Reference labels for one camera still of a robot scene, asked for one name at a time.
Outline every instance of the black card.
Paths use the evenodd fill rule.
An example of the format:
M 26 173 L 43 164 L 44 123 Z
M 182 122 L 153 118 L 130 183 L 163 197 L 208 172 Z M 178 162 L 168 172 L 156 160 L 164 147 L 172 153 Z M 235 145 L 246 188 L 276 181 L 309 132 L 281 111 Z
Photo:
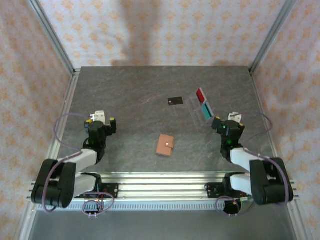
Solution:
M 184 104 L 184 101 L 182 100 L 182 96 L 179 96 L 179 97 L 168 98 L 168 103 L 169 103 L 169 106 L 173 106 L 173 105 Z

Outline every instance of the wall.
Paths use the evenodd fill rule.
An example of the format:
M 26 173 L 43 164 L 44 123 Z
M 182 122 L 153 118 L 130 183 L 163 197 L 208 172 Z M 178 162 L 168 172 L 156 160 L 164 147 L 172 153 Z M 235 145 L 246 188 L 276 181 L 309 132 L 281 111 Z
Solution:
M 285 0 L 40 0 L 75 68 L 249 66 Z
M 320 239 L 320 4 L 298 0 L 254 75 L 272 138 Z
M 26 0 L 0 1 L 0 232 L 13 239 L 70 76 Z

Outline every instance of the patterned wallpaper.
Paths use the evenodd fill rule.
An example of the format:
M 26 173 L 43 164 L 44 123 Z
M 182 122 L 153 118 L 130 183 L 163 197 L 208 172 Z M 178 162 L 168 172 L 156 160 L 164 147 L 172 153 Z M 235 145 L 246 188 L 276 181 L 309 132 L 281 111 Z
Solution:
M 285 0 L 39 0 L 75 68 L 249 66 Z
M 298 0 L 255 76 L 272 138 L 320 239 L 320 3 Z
M 52 138 L 69 74 L 26 0 L 0 1 L 0 233 L 11 240 Z

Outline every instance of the pink wallet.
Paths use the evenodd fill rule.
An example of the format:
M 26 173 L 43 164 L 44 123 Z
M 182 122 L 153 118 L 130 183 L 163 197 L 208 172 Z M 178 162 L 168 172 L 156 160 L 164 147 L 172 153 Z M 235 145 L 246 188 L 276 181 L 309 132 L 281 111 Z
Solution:
M 159 137 L 158 147 L 156 148 L 156 154 L 171 157 L 175 148 L 175 138 L 161 134 Z

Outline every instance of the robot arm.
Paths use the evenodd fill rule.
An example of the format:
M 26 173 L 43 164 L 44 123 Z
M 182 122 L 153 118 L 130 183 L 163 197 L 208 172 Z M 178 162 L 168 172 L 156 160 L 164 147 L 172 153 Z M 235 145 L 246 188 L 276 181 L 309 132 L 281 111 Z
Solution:
M 245 126 L 234 120 L 221 121 L 215 117 L 212 128 L 221 135 L 222 156 L 229 162 L 239 165 L 249 173 L 228 173 L 224 178 L 222 195 L 232 191 L 240 191 L 253 197 L 258 205 L 282 203 L 286 199 L 285 182 L 288 185 L 289 201 L 294 197 L 293 189 L 281 158 L 271 158 L 283 171 L 283 179 L 279 170 L 269 161 L 247 153 L 239 144 Z
M 100 175 L 80 172 L 101 161 L 105 154 L 107 136 L 116 133 L 116 119 L 111 118 L 110 125 L 104 123 L 105 121 L 103 122 L 100 118 L 88 120 L 84 123 L 89 137 L 83 143 L 81 154 L 77 153 L 78 156 L 60 164 L 53 172 L 46 192 L 46 205 L 66 208 L 76 196 L 92 191 L 101 192 L 102 181 Z M 54 165 L 62 159 L 47 159 L 43 162 L 31 193 L 33 203 L 42 203 L 48 175 Z

